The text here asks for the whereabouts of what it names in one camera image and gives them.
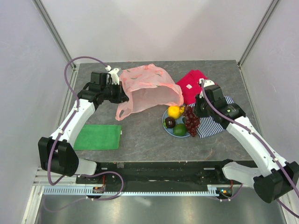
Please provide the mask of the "pink plastic bag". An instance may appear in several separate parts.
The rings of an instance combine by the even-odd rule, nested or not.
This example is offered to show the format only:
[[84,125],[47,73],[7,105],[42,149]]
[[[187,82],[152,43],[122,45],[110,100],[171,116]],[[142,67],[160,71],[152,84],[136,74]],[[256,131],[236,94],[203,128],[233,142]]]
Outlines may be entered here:
[[120,82],[129,100],[118,104],[117,121],[156,105],[181,106],[184,102],[180,86],[166,70],[154,64],[124,70]]

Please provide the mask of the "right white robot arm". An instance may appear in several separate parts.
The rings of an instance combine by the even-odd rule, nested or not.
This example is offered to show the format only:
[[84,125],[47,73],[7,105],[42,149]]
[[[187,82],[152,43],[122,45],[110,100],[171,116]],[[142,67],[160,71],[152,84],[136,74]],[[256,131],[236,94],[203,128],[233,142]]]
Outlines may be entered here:
[[214,171],[218,183],[234,180],[255,190],[266,203],[271,203],[288,192],[298,193],[299,165],[280,156],[253,127],[243,109],[236,103],[227,103],[222,89],[209,79],[200,79],[200,94],[196,95],[196,116],[211,117],[229,132],[251,156],[256,168],[249,168],[225,160]]

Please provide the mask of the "purple grape bunch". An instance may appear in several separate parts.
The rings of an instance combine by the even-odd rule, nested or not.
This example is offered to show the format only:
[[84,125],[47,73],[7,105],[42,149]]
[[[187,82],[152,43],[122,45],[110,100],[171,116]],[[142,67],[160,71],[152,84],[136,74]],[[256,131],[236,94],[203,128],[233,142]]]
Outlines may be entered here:
[[183,123],[188,131],[188,133],[195,137],[197,135],[197,129],[199,127],[200,121],[199,118],[194,114],[193,107],[185,106],[183,115]]

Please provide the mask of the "yellow lemon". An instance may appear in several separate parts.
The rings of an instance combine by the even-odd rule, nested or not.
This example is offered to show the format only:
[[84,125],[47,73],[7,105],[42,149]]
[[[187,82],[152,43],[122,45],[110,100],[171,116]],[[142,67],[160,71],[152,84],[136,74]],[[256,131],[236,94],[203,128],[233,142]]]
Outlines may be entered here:
[[167,114],[169,117],[174,119],[178,119],[181,116],[181,110],[179,106],[169,106],[167,110]]

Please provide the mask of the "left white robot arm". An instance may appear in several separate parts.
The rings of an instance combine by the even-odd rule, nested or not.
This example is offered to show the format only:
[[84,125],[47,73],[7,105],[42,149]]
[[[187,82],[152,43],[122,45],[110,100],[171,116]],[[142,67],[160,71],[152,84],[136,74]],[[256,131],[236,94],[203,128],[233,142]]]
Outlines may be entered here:
[[91,183],[99,183],[103,173],[97,163],[78,158],[74,143],[86,121],[103,101],[114,104],[128,101],[121,81],[121,69],[114,68],[106,73],[92,72],[90,82],[76,94],[76,101],[69,114],[50,135],[38,141],[41,168],[63,176],[86,175]]

